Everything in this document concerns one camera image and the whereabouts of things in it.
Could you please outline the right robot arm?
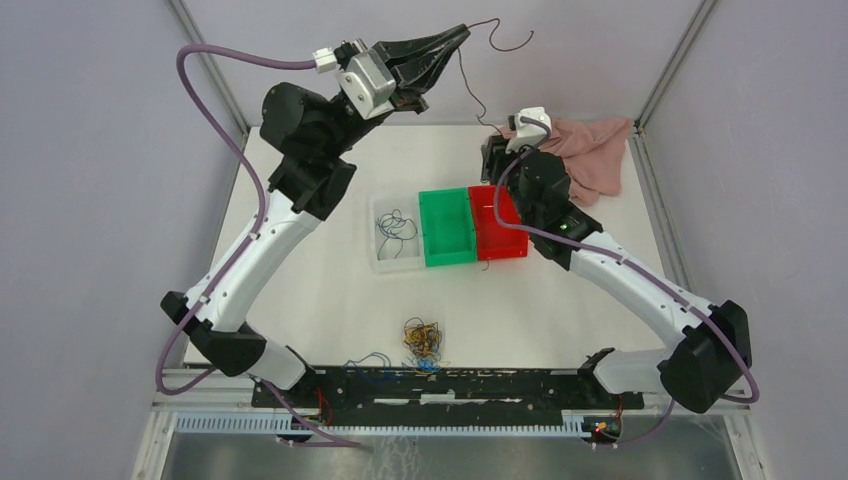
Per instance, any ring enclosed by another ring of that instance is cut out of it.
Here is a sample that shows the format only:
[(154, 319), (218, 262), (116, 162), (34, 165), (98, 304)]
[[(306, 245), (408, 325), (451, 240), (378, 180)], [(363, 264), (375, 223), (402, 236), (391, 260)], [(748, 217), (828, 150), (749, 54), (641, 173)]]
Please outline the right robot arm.
[(481, 148), (482, 180), (518, 215), (508, 221), (497, 213), (497, 223), (528, 234), (545, 259), (605, 291), (663, 344), (594, 354), (577, 382), (580, 400), (602, 408), (617, 394), (665, 393), (695, 413), (719, 400), (758, 400), (745, 310), (732, 300), (711, 302), (653, 272), (568, 198), (570, 178), (558, 157), (530, 146), (510, 151), (507, 144), (493, 135)]

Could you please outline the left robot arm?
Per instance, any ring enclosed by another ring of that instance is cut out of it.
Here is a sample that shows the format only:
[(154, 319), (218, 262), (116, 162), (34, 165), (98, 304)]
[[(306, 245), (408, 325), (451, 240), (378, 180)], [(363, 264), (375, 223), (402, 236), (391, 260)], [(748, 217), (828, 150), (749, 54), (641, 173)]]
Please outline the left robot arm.
[(276, 387), (291, 406), (307, 404), (315, 391), (306, 363), (290, 348), (253, 329), (246, 316), (273, 274), (295, 247), (335, 210), (356, 166), (346, 152), (395, 112), (424, 112), (434, 87), (469, 37), (465, 24), (435, 35), (401, 41), (343, 42), (308, 60), (284, 61), (209, 44), (190, 44), (177, 55), (178, 75), (195, 53), (222, 56), (283, 71), (331, 72), (339, 85), (332, 98), (298, 85), (273, 86), (262, 103), (261, 138), (282, 157), (268, 180), (246, 167), (258, 207), (235, 242), (193, 287), (168, 292), (160, 306), (214, 370), (248, 375)]

